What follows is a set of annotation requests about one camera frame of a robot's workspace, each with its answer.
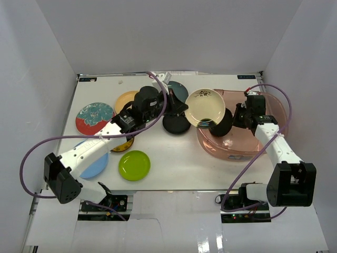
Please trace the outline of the lime green plate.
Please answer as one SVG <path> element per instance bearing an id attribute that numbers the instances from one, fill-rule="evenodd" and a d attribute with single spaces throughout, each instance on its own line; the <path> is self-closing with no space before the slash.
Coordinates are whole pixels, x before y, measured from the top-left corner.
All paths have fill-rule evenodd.
<path id="1" fill-rule="evenodd" d="M 139 150 L 133 150 L 124 154 L 119 163 L 118 171 L 127 181 L 139 181 L 145 178 L 151 168 L 148 155 Z"/>

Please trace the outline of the dark teal ceramic plate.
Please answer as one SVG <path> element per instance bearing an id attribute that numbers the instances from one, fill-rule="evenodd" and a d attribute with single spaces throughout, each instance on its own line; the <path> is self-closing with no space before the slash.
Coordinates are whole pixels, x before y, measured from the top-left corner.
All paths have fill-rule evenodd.
<path id="1" fill-rule="evenodd" d="M 179 82 L 176 82 L 176 81 L 169 81 L 167 87 L 169 89 L 172 89 L 175 96 L 183 103 L 185 103 L 186 99 L 188 98 L 189 96 L 189 92 L 187 90 L 187 88 L 179 83 Z"/>

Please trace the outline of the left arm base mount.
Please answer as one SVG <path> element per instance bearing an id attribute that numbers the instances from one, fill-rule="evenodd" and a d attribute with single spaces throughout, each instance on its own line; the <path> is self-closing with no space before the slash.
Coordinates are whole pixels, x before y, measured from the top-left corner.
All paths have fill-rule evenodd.
<path id="1" fill-rule="evenodd" d="M 78 219 L 85 221 L 128 221 L 130 219 L 129 196 L 113 194 L 103 183 L 99 182 L 98 184 L 104 190 L 104 198 L 98 203 L 83 200 Z"/>

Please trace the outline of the yellow patterned brown-rim plate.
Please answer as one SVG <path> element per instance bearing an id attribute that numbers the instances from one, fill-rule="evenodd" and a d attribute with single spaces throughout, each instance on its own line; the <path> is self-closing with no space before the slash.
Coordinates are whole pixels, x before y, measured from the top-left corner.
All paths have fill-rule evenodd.
<path id="1" fill-rule="evenodd" d="M 116 146 L 115 148 L 113 148 L 111 150 L 111 152 L 118 153 L 118 152 L 124 152 L 124 151 L 128 150 L 133 145 L 135 138 L 134 137 L 127 137 L 126 139 L 127 139 L 127 141 L 125 143 Z"/>

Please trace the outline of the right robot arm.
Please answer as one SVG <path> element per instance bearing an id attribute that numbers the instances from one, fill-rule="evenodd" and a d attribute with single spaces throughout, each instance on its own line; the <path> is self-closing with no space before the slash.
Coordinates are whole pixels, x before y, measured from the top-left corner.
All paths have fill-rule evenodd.
<path id="1" fill-rule="evenodd" d="M 273 207 L 308 207 L 312 204 L 316 168 L 305 163 L 290 148 L 277 120 L 266 114 L 265 97 L 256 92 L 245 93 L 246 101 L 238 103 L 234 113 L 235 127 L 249 129 L 263 144 L 274 167 L 268 184 L 249 183 L 238 196 L 238 205 L 252 209 L 257 201 Z"/>

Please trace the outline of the cream plate with floral motif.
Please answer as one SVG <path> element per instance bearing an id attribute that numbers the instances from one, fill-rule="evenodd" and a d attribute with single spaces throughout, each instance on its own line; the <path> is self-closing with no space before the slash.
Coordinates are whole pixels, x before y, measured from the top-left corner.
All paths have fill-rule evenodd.
<path id="1" fill-rule="evenodd" d="M 184 111 L 188 122 L 199 129 L 217 126 L 225 116 L 225 102 L 213 89 L 202 88 L 192 92 L 185 101 Z"/>

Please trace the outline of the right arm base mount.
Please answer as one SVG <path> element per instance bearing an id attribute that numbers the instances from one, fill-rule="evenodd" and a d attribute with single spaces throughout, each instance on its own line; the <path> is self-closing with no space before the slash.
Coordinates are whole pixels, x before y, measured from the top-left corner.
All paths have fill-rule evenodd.
<path id="1" fill-rule="evenodd" d="M 230 194 L 225 201 L 224 208 L 226 210 L 232 210 L 256 203 L 258 203 L 258 201 L 244 200 L 239 196 L 238 192 L 234 192 Z M 237 212 L 221 211 L 222 224 L 271 222 L 270 217 L 269 205 L 267 203 Z"/>

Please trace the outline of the red and teal floral plate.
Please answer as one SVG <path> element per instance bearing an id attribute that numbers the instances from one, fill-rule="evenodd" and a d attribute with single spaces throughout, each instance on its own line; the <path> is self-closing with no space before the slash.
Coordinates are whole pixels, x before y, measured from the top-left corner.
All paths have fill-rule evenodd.
<path id="1" fill-rule="evenodd" d="M 75 125 L 79 133 L 94 135 L 114 116 L 113 108 L 102 102 L 94 102 L 83 107 L 75 118 Z"/>

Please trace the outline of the black glossy plate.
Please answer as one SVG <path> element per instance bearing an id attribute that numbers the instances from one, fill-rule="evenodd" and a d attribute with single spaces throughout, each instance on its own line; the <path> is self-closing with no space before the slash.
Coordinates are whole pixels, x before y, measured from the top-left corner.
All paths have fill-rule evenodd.
<path id="1" fill-rule="evenodd" d="M 210 133 L 215 137 L 223 137 L 230 132 L 232 124 L 233 124 L 232 112 L 228 108 L 226 108 L 223 119 L 218 125 L 210 129 Z"/>
<path id="2" fill-rule="evenodd" d="M 191 124 L 183 115 L 165 115 L 162 124 L 166 132 L 173 135 L 182 135 L 191 127 Z"/>

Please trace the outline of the light blue plastic plate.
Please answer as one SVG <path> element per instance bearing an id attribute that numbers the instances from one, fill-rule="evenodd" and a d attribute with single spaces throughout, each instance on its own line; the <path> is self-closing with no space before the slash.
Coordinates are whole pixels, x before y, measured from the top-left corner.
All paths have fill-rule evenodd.
<path id="1" fill-rule="evenodd" d="M 109 156 L 108 153 L 105 153 L 98 160 L 93 162 L 85 171 L 80 175 L 82 179 L 90 179 L 99 175 L 108 165 Z"/>

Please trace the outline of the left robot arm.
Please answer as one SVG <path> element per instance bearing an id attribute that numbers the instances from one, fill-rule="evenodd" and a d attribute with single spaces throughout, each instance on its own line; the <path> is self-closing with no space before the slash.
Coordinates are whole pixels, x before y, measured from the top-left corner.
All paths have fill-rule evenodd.
<path id="1" fill-rule="evenodd" d="M 108 151 L 138 135 L 148 122 L 154 122 L 165 114 L 181 115 L 187 108 L 172 89 L 159 92 L 152 86 L 142 87 L 133 101 L 126 103 L 93 138 L 59 156 L 47 155 L 45 182 L 61 204 L 81 198 L 93 202 L 99 210 L 108 209 L 112 196 L 110 189 L 101 182 L 83 180 L 82 172 Z"/>

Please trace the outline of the pale yellow plastic plate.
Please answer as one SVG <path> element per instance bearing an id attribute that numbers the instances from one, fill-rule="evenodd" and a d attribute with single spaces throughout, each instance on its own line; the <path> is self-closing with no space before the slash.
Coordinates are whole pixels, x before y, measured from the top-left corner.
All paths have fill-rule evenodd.
<path id="1" fill-rule="evenodd" d="M 138 91 L 128 91 L 120 95 L 114 105 L 115 113 L 119 114 L 127 103 L 134 101 L 136 93 L 138 93 Z"/>

